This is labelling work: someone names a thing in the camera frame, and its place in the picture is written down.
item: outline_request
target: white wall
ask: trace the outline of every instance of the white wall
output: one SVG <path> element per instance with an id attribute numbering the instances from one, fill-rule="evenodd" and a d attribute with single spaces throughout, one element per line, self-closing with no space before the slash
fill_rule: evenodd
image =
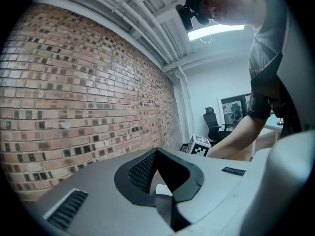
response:
<path id="1" fill-rule="evenodd" d="M 195 134 L 207 137 L 209 129 L 203 118 L 205 108 L 212 107 L 222 124 L 218 98 L 250 93 L 251 78 L 248 54 L 217 60 L 185 70 L 191 97 Z"/>

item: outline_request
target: man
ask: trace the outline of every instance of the man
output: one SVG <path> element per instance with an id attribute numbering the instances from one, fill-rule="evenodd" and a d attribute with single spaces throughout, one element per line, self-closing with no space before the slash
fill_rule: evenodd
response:
<path id="1" fill-rule="evenodd" d="M 249 146 L 263 129 L 271 109 L 277 117 L 284 118 L 282 136 L 300 131 L 299 120 L 293 105 L 290 104 L 289 107 L 288 104 L 283 103 L 283 98 L 268 97 L 266 96 L 268 94 L 264 94 L 264 91 L 269 91 L 272 95 L 280 95 L 281 86 L 271 85 L 265 87 L 264 90 L 260 90 L 261 87 L 254 88 L 254 85 L 264 83 L 264 78 L 258 74 L 277 54 L 281 55 L 287 20 L 285 2 L 283 0 L 198 0 L 198 3 L 199 5 L 196 6 L 198 6 L 200 16 L 212 19 L 218 24 L 249 24 L 254 30 L 249 62 L 252 95 L 248 115 L 240 121 L 227 138 L 212 148 L 209 157 L 227 158 Z M 272 79 L 265 79 L 266 82 L 275 81 L 274 84 L 280 85 L 274 69 L 273 73 Z"/>

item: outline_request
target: black mesh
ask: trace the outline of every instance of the black mesh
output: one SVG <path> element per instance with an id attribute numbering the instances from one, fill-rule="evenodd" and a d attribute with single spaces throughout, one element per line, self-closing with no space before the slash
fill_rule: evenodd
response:
<path id="1" fill-rule="evenodd" d="M 150 192 L 151 182 L 157 171 L 156 153 L 152 153 L 129 170 L 129 180 L 145 193 Z"/>
<path id="2" fill-rule="evenodd" d="M 54 213 L 50 215 L 47 221 L 62 230 L 66 230 L 87 196 L 86 192 L 73 191 Z"/>

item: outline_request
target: vent slot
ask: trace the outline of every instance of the vent slot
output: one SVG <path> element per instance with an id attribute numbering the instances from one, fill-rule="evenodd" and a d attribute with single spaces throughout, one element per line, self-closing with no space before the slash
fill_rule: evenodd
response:
<path id="1" fill-rule="evenodd" d="M 66 230 L 87 196 L 86 192 L 73 189 L 50 209 L 44 218 L 55 227 Z"/>
<path id="2" fill-rule="evenodd" d="M 246 172 L 243 170 L 234 169 L 234 168 L 230 168 L 230 167 L 225 167 L 224 169 L 222 169 L 222 171 L 226 172 L 226 173 L 233 174 L 233 175 L 238 175 L 238 176 L 243 176 Z"/>

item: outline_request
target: ceiling light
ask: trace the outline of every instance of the ceiling light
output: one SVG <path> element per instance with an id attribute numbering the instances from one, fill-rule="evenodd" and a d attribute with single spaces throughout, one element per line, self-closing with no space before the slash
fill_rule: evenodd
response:
<path id="1" fill-rule="evenodd" d="M 227 25 L 214 25 L 214 26 L 208 26 L 201 29 L 197 29 L 194 31 L 191 31 L 188 33 L 189 40 L 195 40 L 204 36 L 225 32 L 225 31 L 231 31 L 231 30 L 243 30 L 243 26 L 227 26 Z"/>

